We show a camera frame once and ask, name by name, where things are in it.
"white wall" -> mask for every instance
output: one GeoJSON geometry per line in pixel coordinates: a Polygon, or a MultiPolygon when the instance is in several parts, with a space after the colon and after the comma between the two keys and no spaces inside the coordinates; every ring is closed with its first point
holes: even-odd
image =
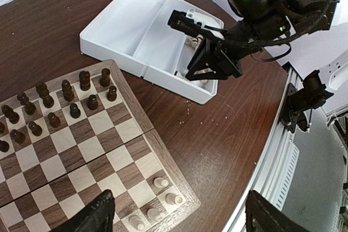
{"type": "MultiPolygon", "coordinates": [[[[213,0],[236,20],[237,17],[230,9],[227,0],[213,0]]],[[[293,52],[286,58],[279,61],[284,64],[290,61],[302,77],[305,77],[315,69],[328,64],[334,60],[344,50],[348,49],[348,24],[333,27],[329,32],[317,32],[306,35],[296,40],[292,44],[293,52]]],[[[272,55],[278,55],[280,48],[268,49],[272,55]]],[[[324,105],[326,113],[348,105],[348,82],[335,93],[324,105]]]]}

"dark brown chess piece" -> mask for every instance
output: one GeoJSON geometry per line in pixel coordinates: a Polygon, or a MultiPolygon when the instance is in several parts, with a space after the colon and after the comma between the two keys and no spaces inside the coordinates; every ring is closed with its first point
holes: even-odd
{"type": "Polygon", "coordinates": [[[66,101],[71,102],[72,100],[74,100],[75,95],[74,95],[74,92],[72,91],[72,87],[68,80],[63,80],[61,82],[61,90],[63,92],[63,96],[66,101]]]}
{"type": "Polygon", "coordinates": [[[18,113],[14,112],[10,106],[3,105],[1,106],[1,110],[5,117],[9,119],[10,123],[16,124],[20,120],[18,113]]]}
{"type": "Polygon", "coordinates": [[[29,98],[24,92],[21,92],[20,94],[17,95],[17,100],[21,103],[21,105],[24,106],[24,109],[27,115],[33,115],[35,113],[36,111],[35,104],[29,101],[29,98]]]}
{"type": "Polygon", "coordinates": [[[4,133],[4,131],[6,130],[5,124],[3,124],[2,122],[0,122],[0,134],[4,133]]]}
{"type": "Polygon", "coordinates": [[[42,134],[42,128],[35,122],[29,122],[28,127],[35,136],[39,137],[42,134]]]}
{"type": "Polygon", "coordinates": [[[50,112],[47,117],[53,128],[58,128],[60,126],[60,119],[53,112],[50,112]]]}
{"type": "Polygon", "coordinates": [[[78,108],[76,103],[72,103],[70,104],[70,115],[71,117],[73,117],[74,119],[77,119],[78,117],[81,116],[81,111],[78,108]]]}
{"type": "Polygon", "coordinates": [[[87,71],[79,73],[80,88],[82,91],[87,91],[91,88],[91,74],[87,71]]]}
{"type": "Polygon", "coordinates": [[[42,99],[43,105],[46,108],[52,108],[54,106],[54,99],[49,95],[49,90],[47,89],[47,85],[43,82],[38,82],[36,84],[36,92],[42,99]]]}
{"type": "Polygon", "coordinates": [[[102,87],[108,87],[110,85],[110,70],[104,68],[102,70],[102,78],[100,79],[100,85],[102,87]]]}
{"type": "Polygon", "coordinates": [[[6,141],[0,141],[0,152],[8,152],[10,145],[6,141]]]}
{"type": "Polygon", "coordinates": [[[107,99],[110,102],[113,102],[117,98],[117,88],[116,86],[110,86],[108,94],[107,94],[107,99]]]}
{"type": "Polygon", "coordinates": [[[12,130],[10,136],[15,142],[21,144],[26,140],[26,136],[18,130],[12,130]]]}
{"type": "Polygon", "coordinates": [[[98,109],[98,100],[96,95],[90,95],[88,97],[87,106],[92,111],[98,109]]]}

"wooden tabletop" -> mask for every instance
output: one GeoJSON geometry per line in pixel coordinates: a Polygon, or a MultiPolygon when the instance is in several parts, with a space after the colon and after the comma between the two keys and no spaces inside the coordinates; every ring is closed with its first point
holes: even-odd
{"type": "MultiPolygon", "coordinates": [[[[16,0],[0,7],[0,101],[39,80],[97,63],[81,55],[78,34],[110,1],[16,0]]],[[[211,0],[186,1],[222,19],[226,27],[234,23],[211,0]]],[[[125,73],[202,201],[174,231],[220,231],[264,148],[287,75],[276,62],[245,58],[242,65],[244,75],[221,81],[217,96],[206,105],[125,73]]]]}

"pawn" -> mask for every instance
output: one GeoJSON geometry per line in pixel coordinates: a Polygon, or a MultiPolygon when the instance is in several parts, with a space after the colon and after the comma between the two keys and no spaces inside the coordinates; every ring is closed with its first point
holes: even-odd
{"type": "Polygon", "coordinates": [[[12,130],[10,136],[15,142],[21,144],[26,140],[26,136],[18,130],[12,130]]]}
{"type": "Polygon", "coordinates": [[[91,74],[87,71],[81,71],[78,75],[80,80],[80,88],[82,91],[87,91],[91,88],[91,74]]]}
{"type": "Polygon", "coordinates": [[[98,109],[98,100],[96,95],[90,95],[88,97],[87,106],[92,111],[98,109]]]}
{"type": "Polygon", "coordinates": [[[10,106],[3,105],[1,106],[1,110],[5,117],[9,119],[10,123],[16,124],[20,120],[18,113],[14,112],[10,106]]]}
{"type": "Polygon", "coordinates": [[[147,211],[147,216],[155,222],[160,222],[165,218],[165,214],[157,209],[149,209],[147,211]]]}
{"type": "Polygon", "coordinates": [[[75,98],[75,94],[72,91],[72,87],[68,80],[63,80],[61,82],[61,91],[63,92],[64,100],[71,102],[75,98]]]}
{"type": "Polygon", "coordinates": [[[60,126],[60,119],[53,112],[50,112],[47,118],[53,128],[58,128],[60,126]]]}
{"type": "Polygon", "coordinates": [[[0,152],[8,152],[10,145],[6,141],[0,141],[0,152]]]}
{"type": "Polygon", "coordinates": [[[73,117],[74,119],[77,119],[78,117],[81,116],[81,111],[78,108],[76,103],[72,103],[70,104],[70,115],[71,117],[73,117]]]}
{"type": "Polygon", "coordinates": [[[108,94],[107,94],[107,99],[110,102],[113,102],[117,98],[117,88],[116,86],[110,86],[108,94]]]}
{"type": "Polygon", "coordinates": [[[169,186],[169,181],[167,179],[164,179],[164,178],[155,178],[153,181],[153,184],[155,187],[157,187],[159,189],[163,189],[163,188],[169,186]]]}
{"type": "Polygon", "coordinates": [[[180,205],[181,203],[183,203],[184,200],[183,200],[183,197],[180,195],[169,193],[165,197],[165,201],[170,205],[180,205]]]}
{"type": "Polygon", "coordinates": [[[145,229],[145,223],[139,216],[131,216],[129,218],[129,223],[137,231],[143,231],[145,229]]]}
{"type": "Polygon", "coordinates": [[[35,122],[29,122],[28,127],[34,136],[39,137],[42,134],[42,128],[35,122]]]}
{"type": "Polygon", "coordinates": [[[29,98],[25,92],[21,92],[19,95],[17,95],[17,100],[21,103],[21,105],[24,106],[27,115],[33,115],[35,113],[36,106],[29,101],[29,98]]]}
{"type": "Polygon", "coordinates": [[[102,87],[108,87],[110,85],[110,70],[104,68],[102,70],[102,78],[100,79],[100,85],[102,87]]]}
{"type": "Polygon", "coordinates": [[[0,134],[4,133],[4,131],[6,130],[5,124],[3,124],[2,122],[0,122],[0,134]]]}
{"type": "Polygon", "coordinates": [[[52,108],[54,106],[54,99],[49,95],[49,90],[47,89],[47,85],[43,82],[38,82],[36,84],[36,92],[42,99],[43,105],[46,108],[52,108]]]}

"white box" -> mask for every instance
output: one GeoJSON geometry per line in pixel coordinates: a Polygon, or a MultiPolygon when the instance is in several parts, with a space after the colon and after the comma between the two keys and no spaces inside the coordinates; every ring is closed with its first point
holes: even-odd
{"type": "Polygon", "coordinates": [[[114,59],[120,69],[143,77],[194,102],[204,104],[218,91],[218,81],[185,81],[194,50],[186,35],[167,23],[173,10],[198,12],[223,22],[183,0],[113,0],[81,33],[81,52],[99,60],[114,59]]]}

